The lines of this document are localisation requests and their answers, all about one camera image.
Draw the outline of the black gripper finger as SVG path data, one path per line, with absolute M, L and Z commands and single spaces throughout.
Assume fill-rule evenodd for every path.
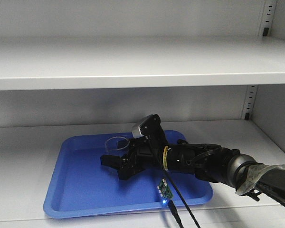
M 142 172 L 145 168 L 137 161 L 135 155 L 115 156 L 102 155 L 100 157 L 101 165 L 117 170 L 120 180 L 128 180 L 132 176 Z
M 134 140 L 120 140 L 117 142 L 117 150 L 118 151 L 129 151 L 135 147 Z

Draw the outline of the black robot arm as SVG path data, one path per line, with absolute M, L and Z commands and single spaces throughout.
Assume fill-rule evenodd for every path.
M 285 166 L 258 163 L 238 149 L 217 144 L 192 144 L 178 139 L 170 143 L 163 129 L 133 134 L 123 156 L 102 155 L 103 166 L 117 170 L 121 180 L 142 172 L 149 164 L 158 164 L 168 172 L 192 174 L 197 179 L 223 183 L 239 196 L 255 201 L 263 193 L 285 206 Z

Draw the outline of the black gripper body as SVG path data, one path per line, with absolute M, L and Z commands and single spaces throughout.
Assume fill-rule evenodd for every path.
M 135 155 L 145 169 L 151 165 L 159 165 L 164 171 L 168 169 L 167 155 L 171 147 L 162 128 L 151 135 L 131 139 L 134 140 L 135 147 L 125 155 Z

